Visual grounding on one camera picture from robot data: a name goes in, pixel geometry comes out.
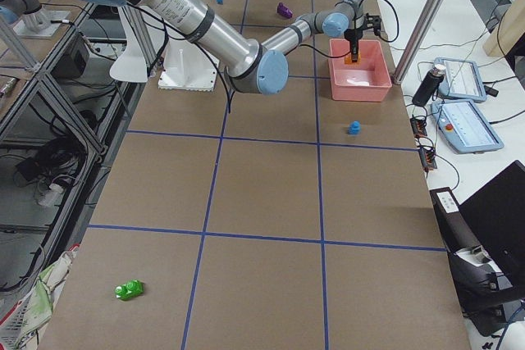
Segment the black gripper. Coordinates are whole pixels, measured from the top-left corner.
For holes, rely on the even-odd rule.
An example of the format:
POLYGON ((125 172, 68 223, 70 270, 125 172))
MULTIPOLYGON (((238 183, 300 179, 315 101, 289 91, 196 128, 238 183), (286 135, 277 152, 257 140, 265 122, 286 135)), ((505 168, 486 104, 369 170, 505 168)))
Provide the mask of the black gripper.
POLYGON ((361 28, 347 29, 345 31, 345 39, 349 42, 348 62, 355 62, 361 60, 361 52, 358 49, 359 40, 363 37, 361 28))

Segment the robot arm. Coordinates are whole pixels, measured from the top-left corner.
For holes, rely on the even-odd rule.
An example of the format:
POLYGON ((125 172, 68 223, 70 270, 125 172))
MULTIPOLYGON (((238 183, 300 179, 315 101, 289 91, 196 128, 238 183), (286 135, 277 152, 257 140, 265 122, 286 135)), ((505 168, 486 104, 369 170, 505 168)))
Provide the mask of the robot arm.
POLYGON ((286 54, 315 34, 338 38, 349 32, 351 57, 358 59, 358 41, 364 27, 363 0, 340 0, 330 10, 303 14, 263 43, 244 38, 202 0, 84 1, 149 7, 186 41, 201 45, 220 60, 229 86, 240 93, 279 93, 289 76, 286 54))
POLYGON ((1 0, 1 17, 8 24, 13 24, 22 16, 32 15, 41 9, 39 0, 1 0))

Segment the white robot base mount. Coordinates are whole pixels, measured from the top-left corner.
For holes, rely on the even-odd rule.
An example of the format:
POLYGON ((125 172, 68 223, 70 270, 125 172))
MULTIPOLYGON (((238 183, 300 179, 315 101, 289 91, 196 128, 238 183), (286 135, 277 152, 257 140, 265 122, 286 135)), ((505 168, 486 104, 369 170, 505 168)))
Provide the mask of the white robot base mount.
POLYGON ((121 82, 146 83, 160 74, 160 89, 210 92, 217 79, 218 60, 186 41, 147 7, 118 9, 126 48, 110 68, 121 82))

